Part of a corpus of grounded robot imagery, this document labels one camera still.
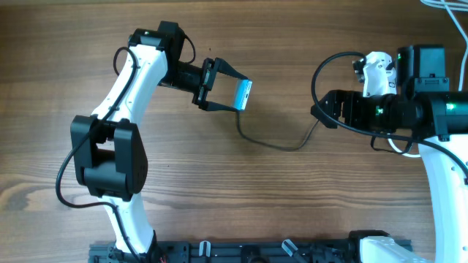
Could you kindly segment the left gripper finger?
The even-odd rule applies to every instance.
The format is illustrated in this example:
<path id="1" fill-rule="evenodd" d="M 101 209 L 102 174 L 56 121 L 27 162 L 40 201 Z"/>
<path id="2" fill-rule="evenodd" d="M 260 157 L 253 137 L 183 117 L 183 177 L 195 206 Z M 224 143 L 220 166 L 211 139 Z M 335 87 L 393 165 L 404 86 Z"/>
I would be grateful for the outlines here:
<path id="1" fill-rule="evenodd" d="M 234 107 L 227 106 L 227 105 L 223 105 L 223 104 L 219 104 L 219 103 L 216 103 L 216 102 L 210 102 L 210 101 L 204 101 L 204 102 L 202 102 L 202 103 L 199 105 L 199 108 L 200 108 L 201 110 L 205 110 L 205 111 L 208 111 L 208 112 L 213 112 L 213 111 L 238 112 L 238 109 L 236 109 L 236 108 L 234 108 Z"/>
<path id="2" fill-rule="evenodd" d="M 224 75 L 231 76 L 237 78 L 239 80 L 248 80 L 248 77 L 241 74 L 237 70 L 235 70 L 231 65 L 229 65 L 224 59 L 222 58 L 215 58 L 215 65 L 214 69 L 216 72 L 220 72 Z"/>

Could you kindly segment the blue screen smartphone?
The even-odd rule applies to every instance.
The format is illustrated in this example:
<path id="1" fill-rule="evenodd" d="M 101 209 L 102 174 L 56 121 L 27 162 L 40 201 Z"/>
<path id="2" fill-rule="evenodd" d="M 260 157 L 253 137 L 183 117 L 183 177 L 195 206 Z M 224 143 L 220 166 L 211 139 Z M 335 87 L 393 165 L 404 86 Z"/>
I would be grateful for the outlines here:
<path id="1" fill-rule="evenodd" d="M 235 87 L 233 107 L 238 111 L 244 111 L 252 88 L 251 80 L 238 80 Z"/>

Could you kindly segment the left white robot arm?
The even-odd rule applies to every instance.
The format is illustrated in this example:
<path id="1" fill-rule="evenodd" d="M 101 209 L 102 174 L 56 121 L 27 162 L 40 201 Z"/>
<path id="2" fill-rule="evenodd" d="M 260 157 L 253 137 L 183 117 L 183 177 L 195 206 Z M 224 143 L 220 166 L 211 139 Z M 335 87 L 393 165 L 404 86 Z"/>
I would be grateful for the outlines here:
<path id="1" fill-rule="evenodd" d="M 89 116 L 70 126 L 72 150 L 64 160 L 75 168 L 77 182 L 106 209 L 116 241 L 92 248 L 91 262 L 167 262 L 143 205 L 141 191 L 148 159 L 139 126 L 158 86 L 185 91 L 208 112 L 242 112 L 251 80 L 224 59 L 207 58 L 202 66 L 181 61 L 188 36 L 175 22 L 157 30 L 139 28 L 123 51 L 127 60 L 109 94 Z"/>

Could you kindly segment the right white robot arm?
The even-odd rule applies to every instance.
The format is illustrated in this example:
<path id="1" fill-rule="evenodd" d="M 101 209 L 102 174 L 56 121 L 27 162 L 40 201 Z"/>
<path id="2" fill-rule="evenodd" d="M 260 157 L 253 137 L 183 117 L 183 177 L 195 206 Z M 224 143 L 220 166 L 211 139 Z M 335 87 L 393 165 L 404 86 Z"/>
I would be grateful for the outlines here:
<path id="1" fill-rule="evenodd" d="M 429 181 L 437 262 L 467 260 L 467 95 L 452 91 L 440 45 L 353 53 L 361 91 L 329 91 L 312 115 L 326 127 L 418 147 Z"/>

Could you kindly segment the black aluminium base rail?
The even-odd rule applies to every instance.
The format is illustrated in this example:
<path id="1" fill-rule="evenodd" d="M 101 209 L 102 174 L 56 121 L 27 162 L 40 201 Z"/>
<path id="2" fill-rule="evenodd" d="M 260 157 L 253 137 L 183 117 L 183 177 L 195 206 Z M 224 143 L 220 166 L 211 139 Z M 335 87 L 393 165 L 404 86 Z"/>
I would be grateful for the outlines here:
<path id="1" fill-rule="evenodd" d="M 351 240 L 294 242 L 298 256 L 289 255 L 276 243 L 188 243 L 159 242 L 158 262 L 358 262 L 357 245 Z"/>

